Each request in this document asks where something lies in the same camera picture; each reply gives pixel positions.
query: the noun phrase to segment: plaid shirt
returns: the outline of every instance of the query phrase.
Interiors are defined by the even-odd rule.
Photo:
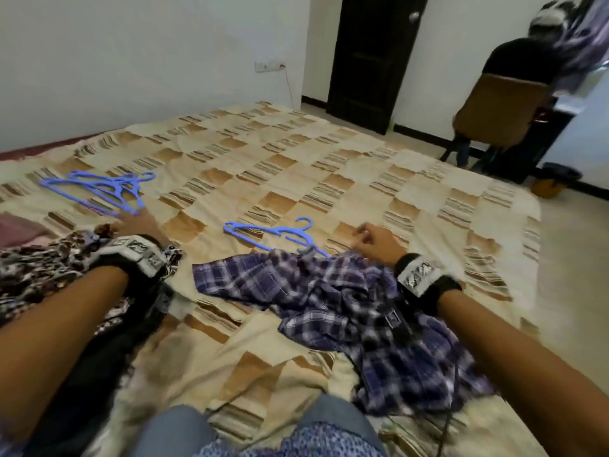
[[[314,350],[345,353],[361,378],[354,402],[368,414],[445,412],[455,364],[457,405],[493,393],[444,322],[417,313],[413,338],[395,337],[395,321],[386,316],[405,302],[393,273],[354,252],[319,258],[314,250],[274,250],[196,264],[193,272],[199,292],[270,308],[286,337]]]

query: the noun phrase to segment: black shirt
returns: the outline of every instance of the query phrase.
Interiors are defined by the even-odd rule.
[[[552,84],[562,66],[562,59],[550,45],[527,37],[495,48],[482,73]]]

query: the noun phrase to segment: wall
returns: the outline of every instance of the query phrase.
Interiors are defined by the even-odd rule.
[[[327,102],[342,0],[311,0],[303,95]]]
[[[527,35],[551,0],[429,0],[394,110],[396,123],[453,138],[459,111],[493,49]]]
[[[0,152],[234,103],[300,107],[310,0],[0,0]]]
[[[542,162],[557,162],[580,170],[586,183],[609,189],[609,72],[586,98],[575,117]]]

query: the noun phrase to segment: hand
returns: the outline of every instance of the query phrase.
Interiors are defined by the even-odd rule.
[[[364,223],[355,230],[356,241],[352,248],[364,258],[393,268],[406,250],[400,247],[393,233],[386,228]]]
[[[115,237],[147,234],[159,241],[162,250],[171,244],[171,241],[156,223],[154,216],[146,208],[142,208],[135,214],[121,211],[118,220],[119,222],[113,224],[112,227],[115,231]]]

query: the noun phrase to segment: trash bin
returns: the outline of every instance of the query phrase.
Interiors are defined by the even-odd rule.
[[[531,192],[542,199],[553,199],[563,189],[582,179],[582,174],[574,168],[546,162],[536,177],[537,181],[531,186]]]

